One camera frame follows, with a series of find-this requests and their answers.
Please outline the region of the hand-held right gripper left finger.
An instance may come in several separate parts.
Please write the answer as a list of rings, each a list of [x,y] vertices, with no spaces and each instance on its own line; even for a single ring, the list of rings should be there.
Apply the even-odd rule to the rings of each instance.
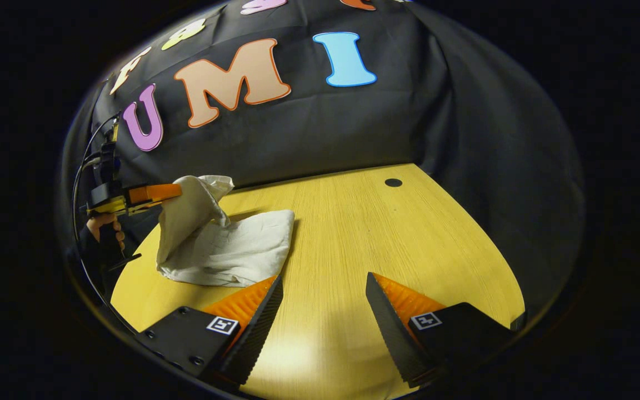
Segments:
[[[282,279],[271,276],[202,311],[178,307],[135,339],[195,379],[238,388],[256,366],[282,299]]]

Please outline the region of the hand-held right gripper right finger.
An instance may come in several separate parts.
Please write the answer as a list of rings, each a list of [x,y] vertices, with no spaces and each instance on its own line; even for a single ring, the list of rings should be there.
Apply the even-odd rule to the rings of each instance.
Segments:
[[[411,388],[475,371],[526,324],[524,313],[505,327],[469,302],[444,306],[373,272],[367,275],[366,298],[389,355]]]

